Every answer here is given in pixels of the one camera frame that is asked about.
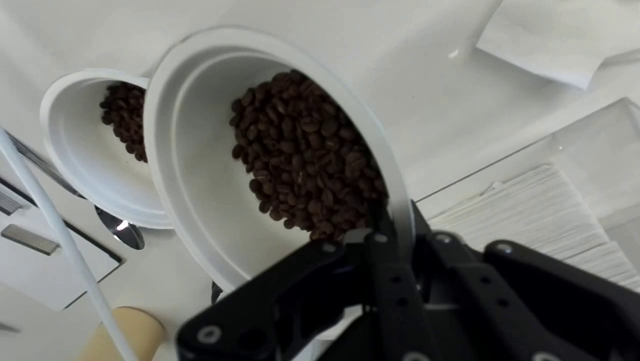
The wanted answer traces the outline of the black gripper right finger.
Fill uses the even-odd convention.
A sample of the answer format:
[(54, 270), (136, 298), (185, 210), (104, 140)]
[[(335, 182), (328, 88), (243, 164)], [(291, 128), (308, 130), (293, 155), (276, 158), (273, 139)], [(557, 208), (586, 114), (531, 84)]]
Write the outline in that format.
[(422, 296), (452, 306), (448, 342), (477, 361), (640, 361), (638, 293), (514, 242), (473, 251), (412, 212)]

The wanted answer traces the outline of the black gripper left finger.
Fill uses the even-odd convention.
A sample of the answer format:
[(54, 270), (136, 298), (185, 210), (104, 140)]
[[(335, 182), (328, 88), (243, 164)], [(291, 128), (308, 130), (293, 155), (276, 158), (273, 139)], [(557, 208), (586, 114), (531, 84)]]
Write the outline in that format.
[(387, 232), (355, 230), (290, 253), (252, 281), (182, 326), (180, 361), (290, 361), (350, 308), (361, 315), (334, 343), (338, 357), (368, 353), (378, 361), (432, 361), (419, 259), (432, 232), (409, 242)]

